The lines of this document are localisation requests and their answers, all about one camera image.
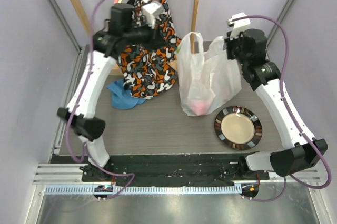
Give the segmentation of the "white plastic bag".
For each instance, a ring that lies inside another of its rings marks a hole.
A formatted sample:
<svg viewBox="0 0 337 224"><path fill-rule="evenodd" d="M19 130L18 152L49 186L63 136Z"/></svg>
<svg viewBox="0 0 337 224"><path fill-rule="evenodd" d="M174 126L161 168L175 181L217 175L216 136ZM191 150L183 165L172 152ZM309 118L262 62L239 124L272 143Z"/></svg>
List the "white plastic bag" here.
<svg viewBox="0 0 337 224"><path fill-rule="evenodd" d="M180 104L188 116L208 115L241 91L239 66L227 58L224 37L216 37L205 51L202 35L190 32L176 52Z"/></svg>

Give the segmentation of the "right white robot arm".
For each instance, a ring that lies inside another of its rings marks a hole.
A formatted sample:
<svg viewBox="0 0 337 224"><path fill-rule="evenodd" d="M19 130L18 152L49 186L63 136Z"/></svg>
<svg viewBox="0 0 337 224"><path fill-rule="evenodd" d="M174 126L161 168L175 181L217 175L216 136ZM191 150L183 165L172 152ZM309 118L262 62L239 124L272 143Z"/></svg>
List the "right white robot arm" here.
<svg viewBox="0 0 337 224"><path fill-rule="evenodd" d="M227 57L241 65L243 78L265 104L281 138L283 149L276 152L258 152L246 157L238 165L243 179L252 178L257 170L271 169L281 177L314 167L328 149L325 139L316 139L304 126L298 112L294 118L302 126L298 130L286 109L293 108L286 90L280 91L281 73L275 63L266 57L267 38L259 29L230 31L225 38Z"/></svg>

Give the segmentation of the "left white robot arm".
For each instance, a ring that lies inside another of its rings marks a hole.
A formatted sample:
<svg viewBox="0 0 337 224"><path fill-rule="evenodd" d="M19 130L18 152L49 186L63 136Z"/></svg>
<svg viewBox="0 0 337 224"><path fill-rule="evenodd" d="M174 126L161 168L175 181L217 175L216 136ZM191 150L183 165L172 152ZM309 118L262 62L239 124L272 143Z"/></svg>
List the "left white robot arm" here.
<svg viewBox="0 0 337 224"><path fill-rule="evenodd" d="M102 137L105 121L95 117L105 81L128 45L157 49L165 44L155 26L156 19L164 11L162 4L151 1L141 7L145 23L140 27L132 24L133 11L134 7L129 4L111 7L108 30L90 36L90 54L74 96L65 108L60 107L57 111L57 116L66 123L66 129L73 129L85 144L89 162L96 166L94 176L100 181L107 181L112 175L112 168L108 165L110 156Z"/></svg>

